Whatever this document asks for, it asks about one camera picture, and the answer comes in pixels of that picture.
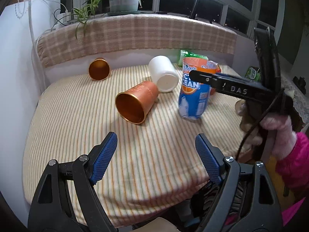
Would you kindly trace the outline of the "person's hand at bottom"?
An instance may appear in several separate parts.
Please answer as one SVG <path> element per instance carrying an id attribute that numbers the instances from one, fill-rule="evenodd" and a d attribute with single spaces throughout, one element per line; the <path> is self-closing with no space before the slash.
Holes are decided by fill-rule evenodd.
<path id="1" fill-rule="evenodd" d="M 136 232 L 179 232 L 177 227 L 162 217 L 149 222 L 141 228 L 135 229 Z"/>

